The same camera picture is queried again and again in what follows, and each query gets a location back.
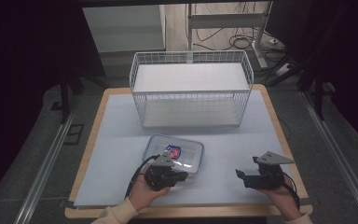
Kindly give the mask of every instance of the gray carpet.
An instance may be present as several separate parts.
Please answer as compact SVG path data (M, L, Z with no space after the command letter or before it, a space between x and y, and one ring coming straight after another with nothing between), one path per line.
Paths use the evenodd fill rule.
M259 69L255 57L249 53L254 70ZM105 63L106 77L99 79L112 87L128 87L131 62ZM255 83L263 83L265 72L255 73ZM326 143L316 128L309 111L296 90L296 79L292 77L276 87L268 88L269 97L281 121L288 144L305 187L313 202L311 219L314 223L358 223L358 204L349 190L342 174L335 165ZM37 204L31 223L91 223L92 219L69 219L64 216L65 202L71 192L78 165L86 147L90 129L97 112L103 88L82 78L85 92L81 95L72 124L84 125L77 145L63 145L51 175ZM23 145L21 153L0 183L0 223L13 223L22 202L32 185L35 175L57 133L61 112L51 111L55 101L60 101L59 88L47 91L44 107L34 129ZM332 134L355 173L358 174L358 134L324 98L324 115ZM65 141L74 143L73 136ZM171 220L171 223L244 223L243 218ZM133 220L132 223L145 223ZM269 217L268 223L282 223L280 217Z

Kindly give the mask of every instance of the metal rail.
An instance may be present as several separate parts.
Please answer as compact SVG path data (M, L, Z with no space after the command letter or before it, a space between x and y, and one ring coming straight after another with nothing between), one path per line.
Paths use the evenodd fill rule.
M27 224L30 222L37 202L39 201L40 195L42 194L43 189L46 186L48 177L60 152L63 140L69 130L69 127L71 126L79 98L79 95L74 95L74 100L72 102L72 108L70 109L69 116L66 119L66 122L61 125L59 131L57 132L57 135L50 149L48 150L48 154L43 160L43 163L39 168L36 178L34 179L34 183L32 184L27 196L25 197L20 212L17 214L16 220L14 221L15 224Z
M306 105L307 109L309 110L313 121L316 124L316 127L321 132L325 143L327 144L327 148L329 149L339 171L342 173L345 181L348 184L355 200L358 202L358 178L356 177L355 172L352 170L351 166L349 165L348 161L346 160L344 154L342 153L339 145L337 144L334 136L330 133L327 125L324 121L320 120L318 115L315 113L313 109L313 103L310 99L310 95L308 93L301 92L301 97L304 100L304 104Z

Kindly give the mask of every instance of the table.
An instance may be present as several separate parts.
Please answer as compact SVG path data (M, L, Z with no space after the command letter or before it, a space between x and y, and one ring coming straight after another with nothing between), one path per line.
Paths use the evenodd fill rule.
M274 108L269 99L269 95L264 86L256 84L254 85L254 90L259 90L262 93L263 99L265 101L266 107L268 109L269 116L275 128L275 131L278 135L280 144L284 156L292 159L292 153L290 148L285 140L281 125L276 117ZM103 113L105 110L105 105L111 94L130 94L131 90L129 88L121 89L108 89L103 94L103 99L101 100L100 107L97 112L97 116L94 120L92 130L89 136L89 141L87 143L82 162L79 166L78 173L76 176L75 183L73 185L71 195L69 198L70 202L73 202L78 193L80 184L83 180L84 174L86 173L91 153L94 148L94 144L98 135L99 128L103 119ZM296 182L297 193L300 199L308 199L308 193L305 190L305 187L302 183L301 176L296 168L295 164L289 165L289 168L293 174L293 179ZM97 217L101 214L103 209L74 209L66 208L65 215L69 218L86 218L86 217ZM312 205L304 204L300 208L303 213L312 213ZM260 204L232 204L225 206L167 206L164 208L149 207L140 212L140 215L137 218L169 218L169 217L267 217L279 215L280 212L272 203L260 203Z

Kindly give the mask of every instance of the white wall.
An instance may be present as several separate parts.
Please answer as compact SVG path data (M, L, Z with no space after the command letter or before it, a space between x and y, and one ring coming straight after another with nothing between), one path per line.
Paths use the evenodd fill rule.
M85 7L98 52L165 49L163 6Z

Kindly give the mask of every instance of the floor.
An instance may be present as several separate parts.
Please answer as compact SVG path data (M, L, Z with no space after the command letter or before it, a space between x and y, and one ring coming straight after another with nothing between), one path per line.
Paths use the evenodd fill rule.
M238 8L244 8L244 3L224 6L199 4L197 11L217 13L215 10L221 8L228 12L235 12ZM262 6L257 5L255 11L260 11L261 8ZM252 3L245 10L253 11ZM167 32L167 50L186 50L185 11L186 8L183 5L166 6L167 31L169 31ZM195 43L210 49L224 49L229 47L228 40L236 32L237 29L225 29L224 32L219 32L208 40L195 41ZM238 33L252 36L252 29L239 29ZM213 31L199 31L201 39L212 34ZM196 40L197 33L193 35L193 39ZM268 65L273 66L282 57L279 52L282 45L281 43L270 45L269 40L270 36L265 35L263 43L268 47L266 50L277 49L268 54ZM267 78L275 78L275 75L270 74L269 71L261 71L251 49L246 50L255 70L255 83L263 84ZM111 87L128 87L131 58L132 53L125 52L101 54L106 77L98 78ZM304 99L304 94L311 96L311 92L299 92L296 89L298 76L286 79L274 87L268 87L268 94L312 201L314 211L310 217L314 223L358 223L358 201L354 196L356 194L340 169L336 160L337 156L330 149L331 146L325 134L318 128L318 120L312 115L312 110L309 109ZM87 136L90 134L103 94L103 88L95 82L86 78L82 78L81 81L85 86L85 91L79 96L72 124L83 125L82 137L77 144L74 144L76 140L73 136L67 136L64 139L66 144L64 143L60 148L29 223L91 223L92 221L92 219L69 219L63 214L87 144ZM60 101L58 87L45 93L44 107L33 131L0 183L0 223L13 223L18 216L40 164L45 159L56 134L60 131L61 112L50 110L51 105L56 101ZM335 145L339 147L339 151L347 161L345 166L350 167L358 178L358 133L340 116L328 97L324 97L324 116L324 124L334 136ZM207 221L209 223L244 223L245 220L222 218ZM282 219L269 217L268 223L282 223Z

